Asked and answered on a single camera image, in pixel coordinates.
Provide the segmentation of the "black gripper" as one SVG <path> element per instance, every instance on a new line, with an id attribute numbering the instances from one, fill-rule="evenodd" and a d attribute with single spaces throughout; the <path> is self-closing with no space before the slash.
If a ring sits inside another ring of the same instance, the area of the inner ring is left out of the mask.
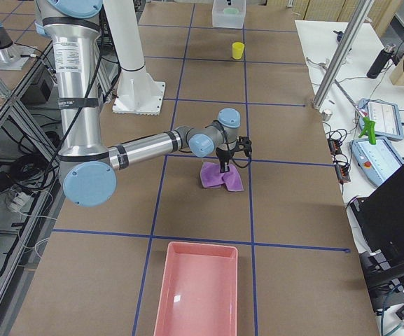
<path id="1" fill-rule="evenodd" d="M 226 173 L 230 171 L 229 162 L 232 159 L 231 152 L 229 150 L 223 150 L 221 148 L 216 148 L 216 157 L 219 160 L 220 173 Z"/>

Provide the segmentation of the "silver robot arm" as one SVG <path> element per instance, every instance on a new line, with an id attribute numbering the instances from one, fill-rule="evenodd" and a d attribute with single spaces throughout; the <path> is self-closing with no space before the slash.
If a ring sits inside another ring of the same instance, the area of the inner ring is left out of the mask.
<path id="1" fill-rule="evenodd" d="M 157 115 L 165 84 L 146 70 L 131 1 L 37 1 L 36 29 L 53 42 L 58 106 L 64 132 L 56 153 L 65 196 L 81 207 L 105 203 L 117 185 L 116 172 L 184 148 L 203 158 L 215 153 L 220 171 L 239 150 L 239 112 L 225 108 L 203 129 L 182 126 L 112 147 L 102 143 L 97 74 L 103 28 L 111 32 L 120 73 L 113 109 Z"/>

